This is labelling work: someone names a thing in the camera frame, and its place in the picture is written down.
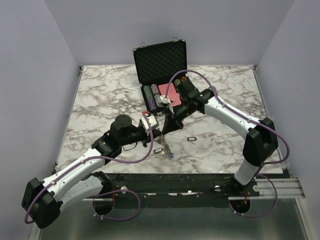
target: marble surface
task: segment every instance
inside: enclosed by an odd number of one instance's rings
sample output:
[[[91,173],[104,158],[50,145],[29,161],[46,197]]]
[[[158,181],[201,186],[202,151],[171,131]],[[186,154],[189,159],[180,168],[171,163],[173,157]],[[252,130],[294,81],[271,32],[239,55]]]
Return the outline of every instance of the marble surface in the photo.
[[[257,118],[266,116],[251,66],[188,66],[205,75],[218,94],[229,104]],[[189,73],[193,84],[202,91],[207,83]],[[127,114],[136,126],[146,110],[134,65],[85,66],[70,116],[57,170],[80,157],[91,144],[109,130],[115,117]],[[160,124],[164,118],[158,117]],[[173,158],[152,153],[138,164],[110,162],[106,173],[235,173],[243,155],[244,140],[219,120],[194,113],[184,120],[184,129],[165,136]],[[188,142],[188,137],[197,141]],[[161,147],[154,144],[154,149]],[[127,161],[140,159],[148,151],[141,143],[122,151]],[[275,152],[269,161],[279,159]],[[267,165],[265,173],[282,173],[279,164]]]

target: purple cable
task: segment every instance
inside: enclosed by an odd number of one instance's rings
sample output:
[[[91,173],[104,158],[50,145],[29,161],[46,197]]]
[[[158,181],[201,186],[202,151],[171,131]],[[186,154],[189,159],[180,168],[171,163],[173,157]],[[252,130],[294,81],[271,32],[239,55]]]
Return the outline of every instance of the purple cable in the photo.
[[[140,163],[144,160],[147,159],[147,157],[149,157],[149,155],[151,154],[151,151],[152,151],[152,148],[154,146],[154,134],[152,132],[152,128],[151,128],[151,125],[150,125],[150,122],[148,120],[148,118],[146,117],[146,115],[143,113],[142,114],[144,119],[146,120],[146,123],[148,124],[148,128],[149,128],[149,132],[150,132],[150,148],[149,148],[149,151],[146,153],[146,155],[141,158],[140,160],[136,160],[136,161],[125,161],[125,160],[120,160],[120,159],[115,159],[115,158],[112,158],[112,157],[108,157],[108,156],[91,156],[91,157],[88,157],[86,158],[84,161],[84,163],[86,163],[87,161],[89,160],[92,160],[92,159],[106,159],[106,160],[110,160],[110,161],[115,161],[115,162],[118,162],[118,163],[123,163],[123,164],[137,164],[137,163]],[[71,167],[70,169],[68,169],[67,171],[65,171],[64,173],[62,173],[60,176],[58,176],[56,179],[53,180],[53,182],[57,182],[59,181],[61,178],[63,178],[65,175],[67,175],[68,173],[70,173],[72,170],[74,170],[75,168],[79,167],[80,165],[84,164],[82,162],[78,162],[76,165],[74,165],[73,167]],[[39,197],[48,189],[52,186],[53,184],[52,183],[49,183],[47,186],[45,186],[38,194],[37,196],[35,196],[35,198],[33,199],[33,201],[31,202],[29,208],[27,209],[26,213],[25,213],[25,216],[24,216],[24,222],[26,224],[32,224],[34,223],[34,221],[28,221],[28,216],[30,215],[30,212],[33,208],[33,206],[36,204],[37,200],[39,199]]]
[[[266,125],[263,125],[262,123],[258,122],[258,121],[254,121],[254,120],[251,120],[249,119],[248,117],[242,115],[241,113],[237,112],[236,110],[232,109],[231,107],[229,107],[227,104],[224,104],[221,99],[218,97],[218,94],[217,94],[217,91],[216,89],[211,85],[211,83],[209,82],[209,80],[204,76],[202,75],[201,73],[197,72],[197,71],[194,71],[194,70],[188,70],[188,69],[185,69],[185,70],[180,70],[178,72],[176,72],[170,79],[169,83],[168,83],[168,87],[166,88],[166,91],[165,91],[165,97],[168,96],[168,92],[169,92],[169,86],[170,84],[173,82],[173,80],[175,79],[175,77],[178,75],[178,74],[182,74],[182,73],[186,73],[186,72],[191,72],[191,73],[195,73],[195,74],[198,74],[200,77],[202,77],[210,86],[211,88],[211,91],[213,92],[214,94],[214,97],[217,99],[217,101],[221,104],[221,105],[224,105],[224,107],[226,109],[228,109],[230,112],[236,114],[237,116],[239,116],[240,118],[246,120],[247,122],[250,122],[250,123],[253,123],[253,124],[256,124],[260,127],[263,127],[265,129],[267,129],[268,131],[270,131],[271,133],[275,134],[276,136],[278,136],[284,143],[285,147],[286,147],[286,155],[284,156],[283,159],[281,160],[278,160],[278,161],[269,161],[269,162],[265,162],[262,164],[262,166],[258,169],[258,171],[256,172],[255,176],[259,173],[259,171],[262,169],[262,167],[264,165],[267,165],[267,164],[280,164],[282,162],[284,162],[285,160],[288,159],[289,157],[289,154],[290,154],[290,147],[289,147],[289,144],[288,142],[285,140],[285,138],[280,135],[279,133],[277,133],[275,130],[273,130],[272,128],[266,126]]]
[[[245,217],[245,218],[259,218],[259,217],[263,217],[263,216],[266,216],[266,215],[270,214],[270,213],[276,208],[276,206],[277,206],[277,204],[278,204],[278,193],[277,193],[276,186],[275,186],[274,183],[271,181],[271,179],[268,178],[268,177],[266,177],[265,175],[257,174],[257,176],[260,176],[260,177],[263,177],[264,179],[267,179],[267,180],[271,183],[271,185],[272,185],[272,187],[273,187],[273,189],[274,189],[275,199],[274,199],[274,204],[273,204],[272,208],[270,208],[269,211],[266,211],[266,212],[263,213],[263,214],[258,214],[258,215],[245,215],[245,214],[242,214],[242,213],[237,212],[237,211],[232,207],[231,202],[229,202],[229,206],[230,206],[230,208],[231,208],[231,210],[233,211],[234,214],[237,214],[237,215],[242,216],[242,217]]]
[[[95,197],[102,197],[102,196],[105,196],[105,195],[115,194],[115,193],[120,193],[120,192],[128,192],[128,193],[131,193],[131,194],[133,194],[133,195],[136,197],[136,199],[138,200],[138,208],[137,208],[137,210],[135,211],[134,214],[132,214],[131,216],[128,216],[128,217],[124,217],[124,218],[118,218],[118,217],[111,217],[111,216],[99,215],[99,214],[96,212],[96,206],[94,205],[94,206],[93,206],[94,216],[97,215],[97,216],[99,216],[99,217],[101,217],[101,218],[104,218],[104,219],[110,219],[110,220],[116,220],[116,221],[130,220],[130,219],[133,219],[133,218],[135,218],[136,216],[138,216],[138,214],[140,213],[140,210],[141,210],[141,201],[140,201],[140,198],[139,198],[138,194],[136,194],[134,191],[131,191],[131,190],[114,190],[114,191],[110,191],[110,192],[107,192],[107,193],[103,193],[103,194],[96,195]]]

